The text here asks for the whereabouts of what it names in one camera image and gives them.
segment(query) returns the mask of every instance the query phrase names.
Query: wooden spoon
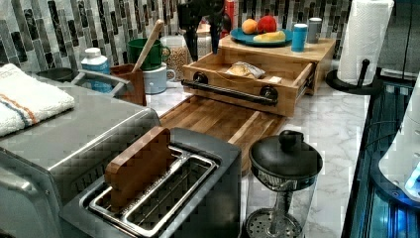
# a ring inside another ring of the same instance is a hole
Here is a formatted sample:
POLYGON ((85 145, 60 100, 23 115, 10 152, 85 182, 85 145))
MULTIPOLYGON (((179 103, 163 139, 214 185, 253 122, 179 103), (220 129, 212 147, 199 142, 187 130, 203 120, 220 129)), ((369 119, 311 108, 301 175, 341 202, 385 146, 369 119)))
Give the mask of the wooden spoon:
POLYGON ((154 45, 155 40, 158 38, 158 33, 161 31, 162 28, 163 28, 163 20, 157 19, 154 29, 152 30, 151 35, 148 37, 148 40, 146 41, 145 46, 143 47, 143 50, 140 53, 139 58, 137 59, 137 62, 134 65, 132 72, 136 72, 142 66, 143 61, 145 61, 146 56, 148 55, 149 51, 154 45))

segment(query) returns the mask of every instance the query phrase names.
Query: red apple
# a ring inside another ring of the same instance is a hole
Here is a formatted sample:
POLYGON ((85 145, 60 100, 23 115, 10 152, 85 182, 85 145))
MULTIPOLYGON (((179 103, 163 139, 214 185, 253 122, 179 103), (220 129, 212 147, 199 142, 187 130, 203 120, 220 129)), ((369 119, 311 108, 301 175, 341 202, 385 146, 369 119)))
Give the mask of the red apple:
POLYGON ((264 16, 259 20, 259 23, 257 25, 257 29, 258 29, 260 34, 276 32, 277 31, 277 23, 275 22, 275 19, 272 16, 270 16, 270 15, 264 16))

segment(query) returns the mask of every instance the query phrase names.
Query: fruit bowl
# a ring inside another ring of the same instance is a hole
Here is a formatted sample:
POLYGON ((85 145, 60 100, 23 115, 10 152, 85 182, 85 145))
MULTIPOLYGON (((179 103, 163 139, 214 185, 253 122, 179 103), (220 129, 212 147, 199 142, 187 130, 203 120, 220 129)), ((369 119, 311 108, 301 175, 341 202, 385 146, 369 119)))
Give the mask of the fruit bowl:
POLYGON ((279 31, 282 31, 286 35, 286 39, 284 41, 278 41, 278 42, 256 42, 254 41, 254 36, 257 34, 245 34, 241 28, 237 28, 231 31, 232 39, 236 42, 245 44, 247 46, 252 47, 285 47, 287 44, 291 42, 291 39, 293 38, 293 33, 289 30, 285 29, 279 29, 279 31))

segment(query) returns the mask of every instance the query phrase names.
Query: folded towel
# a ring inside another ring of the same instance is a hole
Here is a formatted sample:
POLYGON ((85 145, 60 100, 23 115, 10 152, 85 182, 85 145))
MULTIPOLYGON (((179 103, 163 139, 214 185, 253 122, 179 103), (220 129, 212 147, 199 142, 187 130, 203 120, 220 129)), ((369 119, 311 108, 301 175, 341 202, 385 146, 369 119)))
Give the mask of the folded towel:
POLYGON ((74 107, 74 98, 9 63, 0 67, 0 136, 74 107))

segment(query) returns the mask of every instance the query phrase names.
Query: white bottle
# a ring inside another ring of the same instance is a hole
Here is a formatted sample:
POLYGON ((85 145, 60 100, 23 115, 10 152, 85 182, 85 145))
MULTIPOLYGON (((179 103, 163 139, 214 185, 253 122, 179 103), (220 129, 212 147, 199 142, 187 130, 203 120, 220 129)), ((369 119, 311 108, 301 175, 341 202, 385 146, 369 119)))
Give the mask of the white bottle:
MULTIPOLYGON (((101 56, 101 50, 98 48, 89 48, 84 52, 86 58, 81 61, 81 66, 83 69, 110 74, 108 59, 104 56, 101 56)), ((112 91, 112 85, 108 83, 90 80, 90 84, 92 89, 95 91, 104 93, 112 91)))

